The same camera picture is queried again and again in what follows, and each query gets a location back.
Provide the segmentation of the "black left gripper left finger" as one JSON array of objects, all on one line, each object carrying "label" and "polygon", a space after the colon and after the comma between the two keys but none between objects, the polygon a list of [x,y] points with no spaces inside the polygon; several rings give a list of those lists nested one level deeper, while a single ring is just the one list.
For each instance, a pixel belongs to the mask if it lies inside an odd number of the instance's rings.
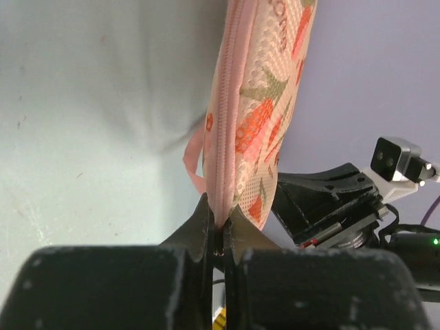
[{"label": "black left gripper left finger", "polygon": [[208,205],[208,196],[204,193],[193,214],[159,246],[183,248],[194,262],[199,263],[206,255],[212,254],[208,245],[213,238],[213,225],[214,219]]}]

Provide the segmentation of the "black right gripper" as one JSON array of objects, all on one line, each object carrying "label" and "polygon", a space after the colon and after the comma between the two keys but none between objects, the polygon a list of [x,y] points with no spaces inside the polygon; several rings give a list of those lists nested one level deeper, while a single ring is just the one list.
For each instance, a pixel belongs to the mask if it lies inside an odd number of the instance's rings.
[{"label": "black right gripper", "polygon": [[387,248],[399,234],[439,247],[439,231],[425,223],[400,223],[392,202],[439,181],[439,167],[429,163],[410,169],[412,180],[386,181],[351,163],[320,173],[281,173],[272,212],[296,247]]}]

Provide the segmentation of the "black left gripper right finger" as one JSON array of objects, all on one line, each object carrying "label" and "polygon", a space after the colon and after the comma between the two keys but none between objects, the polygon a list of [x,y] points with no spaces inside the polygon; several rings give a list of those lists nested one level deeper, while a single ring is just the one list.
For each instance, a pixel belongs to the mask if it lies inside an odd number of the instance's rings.
[{"label": "black left gripper right finger", "polygon": [[279,250],[281,247],[247,220],[240,208],[235,208],[223,226],[223,262],[238,265],[246,249]]}]

